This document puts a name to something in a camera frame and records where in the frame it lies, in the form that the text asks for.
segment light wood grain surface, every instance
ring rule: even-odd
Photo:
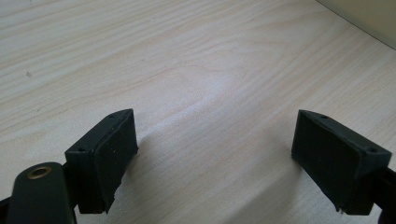
[[[314,0],[1,1],[0,198],[124,108],[140,150],[80,223],[376,223],[290,148],[301,108],[396,152],[396,50]]]

